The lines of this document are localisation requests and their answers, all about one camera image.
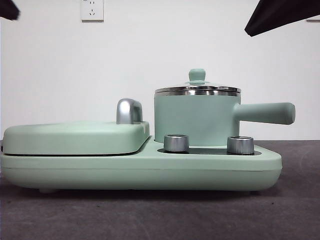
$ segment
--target electrical outlet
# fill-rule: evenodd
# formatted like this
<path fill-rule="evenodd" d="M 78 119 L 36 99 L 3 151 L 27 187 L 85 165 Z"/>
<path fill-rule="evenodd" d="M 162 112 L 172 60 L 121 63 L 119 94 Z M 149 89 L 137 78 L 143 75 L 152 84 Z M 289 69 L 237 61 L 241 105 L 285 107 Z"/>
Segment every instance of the electrical outlet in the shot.
<path fill-rule="evenodd" d="M 104 20 L 104 0 L 81 0 L 81 20 L 100 21 Z"/>

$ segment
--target pot lid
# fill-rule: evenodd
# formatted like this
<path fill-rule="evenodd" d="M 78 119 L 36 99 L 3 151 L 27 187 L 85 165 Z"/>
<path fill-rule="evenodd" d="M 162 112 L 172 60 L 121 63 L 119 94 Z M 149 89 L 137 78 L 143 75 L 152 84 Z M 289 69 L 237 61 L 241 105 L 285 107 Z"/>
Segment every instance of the pot lid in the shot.
<path fill-rule="evenodd" d="M 155 90 L 155 93 L 189 91 L 189 90 L 224 91 L 224 92 L 241 93 L 240 88 L 208 82 L 208 81 L 205 81 L 205 78 L 206 78 L 206 71 L 204 69 L 193 68 L 189 71 L 189 81 L 180 85 L 157 89 Z"/>

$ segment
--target gray table surface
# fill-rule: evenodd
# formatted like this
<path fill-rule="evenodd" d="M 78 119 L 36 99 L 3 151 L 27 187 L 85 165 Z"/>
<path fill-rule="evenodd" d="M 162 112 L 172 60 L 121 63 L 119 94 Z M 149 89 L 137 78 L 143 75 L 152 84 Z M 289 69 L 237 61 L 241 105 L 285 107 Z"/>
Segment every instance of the gray table surface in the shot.
<path fill-rule="evenodd" d="M 256 192 L 61 190 L 1 178 L 1 240 L 320 239 L 320 141 L 256 141 L 282 155 Z"/>

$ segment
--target cooking pot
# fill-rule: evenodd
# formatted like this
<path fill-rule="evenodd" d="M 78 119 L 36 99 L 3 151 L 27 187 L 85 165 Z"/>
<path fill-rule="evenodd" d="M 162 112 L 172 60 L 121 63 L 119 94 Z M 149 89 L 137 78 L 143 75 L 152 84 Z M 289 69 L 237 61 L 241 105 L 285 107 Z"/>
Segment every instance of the cooking pot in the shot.
<path fill-rule="evenodd" d="M 189 72 L 184 84 L 160 88 L 154 95 L 155 141 L 182 134 L 191 146 L 225 146 L 239 135 L 240 121 L 289 125 L 295 106 L 289 102 L 241 104 L 241 90 L 205 81 L 204 69 Z"/>

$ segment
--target black object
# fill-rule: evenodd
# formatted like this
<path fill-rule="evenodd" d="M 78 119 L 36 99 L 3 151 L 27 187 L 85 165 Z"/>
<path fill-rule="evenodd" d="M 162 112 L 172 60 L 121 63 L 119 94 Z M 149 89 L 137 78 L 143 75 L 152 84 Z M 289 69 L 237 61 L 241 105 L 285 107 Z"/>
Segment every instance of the black object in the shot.
<path fill-rule="evenodd" d="M 245 31 L 251 37 L 320 15 L 320 0 L 260 0 Z"/>
<path fill-rule="evenodd" d="M 0 17 L 9 20 L 17 20 L 19 17 L 19 9 L 11 0 L 0 0 Z"/>

